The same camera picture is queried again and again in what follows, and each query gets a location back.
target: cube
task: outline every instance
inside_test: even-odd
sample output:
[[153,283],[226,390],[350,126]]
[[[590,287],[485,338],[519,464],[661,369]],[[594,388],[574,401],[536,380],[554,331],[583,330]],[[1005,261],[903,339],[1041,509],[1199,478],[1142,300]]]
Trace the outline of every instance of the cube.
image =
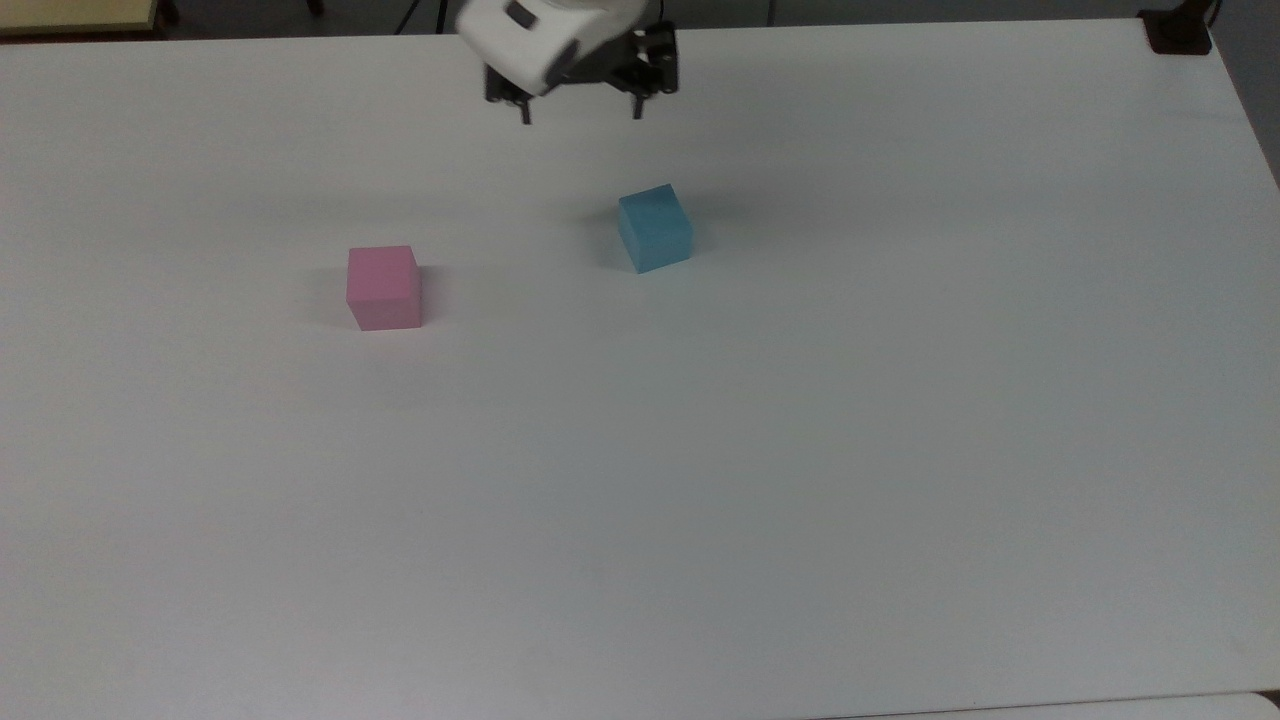
[[694,227],[669,184],[618,200],[618,234],[636,273],[687,260],[694,252]]
[[347,255],[347,306],[362,331],[422,327],[422,273],[413,250],[353,247]]

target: white table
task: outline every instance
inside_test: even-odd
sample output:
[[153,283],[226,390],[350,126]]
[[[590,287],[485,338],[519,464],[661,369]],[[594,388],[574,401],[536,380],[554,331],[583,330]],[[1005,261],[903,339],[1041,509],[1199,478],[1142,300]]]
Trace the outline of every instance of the white table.
[[[1280,193],[1137,20],[0,47],[6,717],[1280,687]],[[692,260],[635,275],[664,182]],[[411,243],[365,334],[346,250]]]
[[895,717],[901,720],[1280,720],[1280,710],[1256,694],[1221,694]]

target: floor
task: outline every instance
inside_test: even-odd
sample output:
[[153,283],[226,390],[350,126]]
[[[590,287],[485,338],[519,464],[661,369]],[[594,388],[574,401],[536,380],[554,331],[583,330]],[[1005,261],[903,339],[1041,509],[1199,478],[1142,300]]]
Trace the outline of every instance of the floor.
[[[461,0],[325,0],[312,18],[305,0],[175,0],[182,22],[177,40],[291,37],[312,35],[434,33],[445,4],[444,31]],[[657,15],[658,0],[650,0]],[[759,27],[965,22],[1056,18],[1132,18],[1144,6],[1176,0],[667,0],[678,27]],[[1222,58],[1253,122],[1272,174],[1280,179],[1280,0],[1224,0],[1213,27]]]

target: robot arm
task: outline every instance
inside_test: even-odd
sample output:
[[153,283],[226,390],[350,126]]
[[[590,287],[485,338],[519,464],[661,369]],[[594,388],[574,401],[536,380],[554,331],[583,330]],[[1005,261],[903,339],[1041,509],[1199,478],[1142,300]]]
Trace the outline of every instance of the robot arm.
[[637,31],[645,0],[470,0],[458,35],[485,61],[485,97],[521,109],[561,85],[604,82],[631,94],[634,115],[678,88],[676,28]]

